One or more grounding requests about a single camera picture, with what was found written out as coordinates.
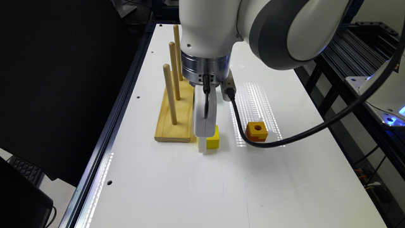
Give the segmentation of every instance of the metal frame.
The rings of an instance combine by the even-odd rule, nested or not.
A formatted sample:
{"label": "metal frame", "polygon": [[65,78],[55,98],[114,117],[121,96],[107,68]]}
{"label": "metal frame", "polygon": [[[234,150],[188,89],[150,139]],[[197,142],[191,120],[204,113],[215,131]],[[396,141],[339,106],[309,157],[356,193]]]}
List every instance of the metal frame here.
{"label": "metal frame", "polygon": [[139,45],[138,51],[127,73],[121,91],[108,117],[108,121],[104,126],[101,136],[96,144],[96,147],[90,157],[83,176],[76,188],[75,193],[73,194],[59,227],[82,227],[85,222],[86,215],[83,213],[85,209],[90,208],[93,196],[96,195],[97,184],[99,183],[100,178],[103,176],[104,167],[108,163],[111,147],[114,143],[118,129],[120,128],[120,124],[130,100],[132,90],[135,87],[147,48],[152,39],[154,28],[158,23],[173,22],[155,21],[147,24],[141,44]]}

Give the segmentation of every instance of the black wire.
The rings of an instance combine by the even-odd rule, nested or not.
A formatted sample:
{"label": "black wire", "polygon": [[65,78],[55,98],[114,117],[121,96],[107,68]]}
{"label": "black wire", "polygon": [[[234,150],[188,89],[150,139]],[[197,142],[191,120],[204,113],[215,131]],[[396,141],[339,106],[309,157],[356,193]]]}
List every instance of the black wire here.
{"label": "black wire", "polygon": [[53,223],[53,220],[55,220],[55,218],[56,218],[56,207],[54,207],[54,206],[52,206],[52,207],[55,209],[55,213],[53,214],[53,218],[52,218],[51,222],[49,224],[47,224],[45,226],[45,228],[48,228]]}
{"label": "black wire", "polygon": [[364,187],[367,187],[367,185],[371,182],[372,178],[374,177],[374,175],[377,173],[377,170],[380,168],[381,164],[384,162],[384,160],[387,158],[387,155],[385,155],[380,164],[378,164],[377,168],[374,170],[373,174],[371,175],[371,177],[368,179],[367,183],[364,185]]}
{"label": "black wire", "polygon": [[378,145],[376,145],[374,147],[374,149],[372,149],[367,155],[365,155],[364,157],[360,158],[360,160],[354,162],[354,165],[357,165],[358,163],[360,163],[361,161],[363,161],[364,159],[366,159],[367,157],[369,157],[372,153],[374,153],[377,149],[379,148]]}
{"label": "black wire", "polygon": [[153,9],[152,7],[150,7],[150,6],[147,6],[147,5],[145,5],[145,4],[142,4],[142,3],[137,3],[137,2],[134,2],[134,1],[131,1],[131,0],[125,0],[126,1],[126,3],[124,3],[124,4],[128,4],[128,3],[134,3],[134,4],[138,4],[138,5],[141,5],[141,6],[145,6],[145,7],[148,7],[149,9]]}
{"label": "black wire", "polygon": [[360,97],[355,99],[351,104],[349,104],[349,106],[344,108],[341,112],[336,114],[331,119],[311,128],[309,130],[306,130],[300,134],[297,134],[295,136],[292,136],[292,137],[289,137],[286,139],[282,139],[279,141],[275,141],[275,142],[268,142],[268,143],[252,142],[245,136],[244,130],[242,128],[242,124],[240,122],[239,113],[238,113],[238,110],[236,107],[235,93],[233,90],[228,90],[227,94],[232,102],[232,105],[234,106],[234,112],[235,112],[235,116],[236,116],[236,121],[238,123],[240,136],[242,136],[243,140],[245,140],[246,143],[248,143],[252,146],[259,147],[259,148],[273,148],[273,147],[282,146],[282,145],[285,145],[288,143],[296,142],[298,140],[304,139],[305,137],[312,136],[313,134],[315,134],[323,129],[326,129],[327,127],[331,126],[332,124],[338,122],[340,119],[342,119],[343,117],[348,115],[350,112],[352,112],[358,106],[362,105],[371,95],[374,94],[375,91],[378,90],[378,88],[380,88],[380,86],[387,80],[387,78],[391,75],[391,73],[398,67],[398,64],[399,64],[399,61],[401,60],[404,49],[405,49],[405,22],[402,27],[401,40],[398,43],[397,49],[396,49],[393,57],[391,58],[387,67],[384,69],[384,71],[379,76],[379,78],[377,78],[376,81],[374,81],[374,83],[366,90],[366,92],[364,92]]}
{"label": "black wire", "polygon": [[400,225],[404,220],[405,220],[405,217],[404,217],[394,228],[399,227],[399,225]]}

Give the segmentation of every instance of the black cable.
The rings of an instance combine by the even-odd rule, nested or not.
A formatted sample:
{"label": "black cable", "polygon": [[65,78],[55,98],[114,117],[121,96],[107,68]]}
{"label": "black cable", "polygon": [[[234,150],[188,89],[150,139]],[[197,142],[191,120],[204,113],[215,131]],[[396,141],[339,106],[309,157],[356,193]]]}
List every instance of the black cable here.
{"label": "black cable", "polygon": [[282,139],[279,141],[275,141],[275,142],[268,142],[268,143],[252,142],[245,136],[244,130],[242,128],[242,124],[240,122],[239,113],[238,113],[238,110],[236,107],[235,92],[234,92],[234,90],[231,90],[231,89],[227,90],[227,95],[230,98],[232,105],[234,106],[234,112],[235,112],[235,116],[236,116],[236,121],[238,123],[240,136],[243,138],[243,140],[245,140],[246,143],[248,143],[252,146],[259,147],[259,148],[273,148],[273,147],[282,146],[282,145],[285,145],[288,143],[296,142],[300,139],[304,139],[305,137],[312,136],[313,134],[315,134],[323,129],[326,129],[327,127],[331,126],[332,124],[338,122],[340,119],[342,119],[343,117],[348,115],[355,108],[362,105],[371,95],[374,94],[375,91],[378,90],[378,88],[380,88],[380,86],[387,80],[387,78],[391,75],[391,73],[398,67],[399,61],[401,60],[404,49],[405,49],[405,22],[402,27],[401,40],[398,43],[397,49],[396,49],[393,57],[391,58],[387,67],[384,69],[384,71],[379,76],[379,78],[377,78],[376,81],[374,81],[374,83],[366,90],[366,92],[364,92],[364,94],[362,94],[360,97],[355,99],[351,104],[349,104],[349,106],[344,108],[341,112],[336,114],[331,119],[311,128],[309,130],[306,130],[300,134],[297,134],[295,136],[292,136],[292,137],[289,137],[286,139]]}
{"label": "black cable", "polygon": [[376,146],[374,147],[374,149],[372,149],[370,152],[368,152],[367,155],[365,155],[364,157],[360,158],[360,160],[354,162],[354,165],[357,165],[358,163],[362,162],[364,159],[366,159],[366,158],[369,157],[372,153],[374,153],[378,148],[379,148],[379,146],[376,145]]}
{"label": "black cable", "polygon": [[405,217],[404,217],[394,228],[399,227],[399,225],[400,225],[404,220],[405,220]]}
{"label": "black cable", "polygon": [[380,164],[378,164],[377,168],[374,170],[373,174],[371,175],[371,177],[368,179],[367,183],[364,185],[364,187],[367,187],[367,185],[371,182],[372,178],[374,177],[374,175],[377,173],[377,170],[380,168],[381,164],[384,162],[384,160],[387,158],[387,155],[385,155]]}
{"label": "black cable", "polygon": [[55,213],[53,214],[53,218],[52,218],[51,222],[50,222],[49,224],[47,224],[47,225],[45,226],[45,228],[48,228],[48,227],[53,223],[53,221],[54,221],[55,218],[56,218],[56,207],[54,207],[54,206],[52,206],[52,207],[55,209]]}
{"label": "black cable", "polygon": [[209,108],[209,93],[211,92],[211,86],[209,84],[209,75],[202,76],[202,91],[205,93],[204,118],[207,119]]}

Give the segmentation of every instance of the wooden base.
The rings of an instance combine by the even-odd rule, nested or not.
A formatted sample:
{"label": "wooden base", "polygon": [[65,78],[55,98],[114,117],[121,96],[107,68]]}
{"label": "wooden base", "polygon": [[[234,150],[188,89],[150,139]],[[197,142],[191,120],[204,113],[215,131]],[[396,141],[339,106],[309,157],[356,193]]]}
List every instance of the wooden base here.
{"label": "wooden base", "polygon": [[177,124],[171,124],[167,91],[163,95],[154,140],[166,143],[188,143],[191,139],[192,104],[194,88],[184,79],[179,82],[180,101],[175,101]]}

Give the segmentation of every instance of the yellow block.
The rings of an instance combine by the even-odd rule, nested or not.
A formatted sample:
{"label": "yellow block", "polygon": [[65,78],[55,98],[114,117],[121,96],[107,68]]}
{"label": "yellow block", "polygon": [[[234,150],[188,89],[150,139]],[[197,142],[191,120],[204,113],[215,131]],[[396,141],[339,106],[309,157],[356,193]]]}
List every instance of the yellow block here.
{"label": "yellow block", "polygon": [[188,143],[191,139],[194,88],[187,79],[179,82],[180,101],[175,101],[177,124],[171,124],[167,91],[163,94],[154,140],[157,142]]}
{"label": "yellow block", "polygon": [[259,137],[259,139],[266,139],[268,132],[264,122],[249,122],[247,123],[250,135],[252,137]]}
{"label": "yellow block", "polygon": [[217,149],[220,147],[220,133],[218,126],[215,125],[215,135],[207,138],[207,149]]}

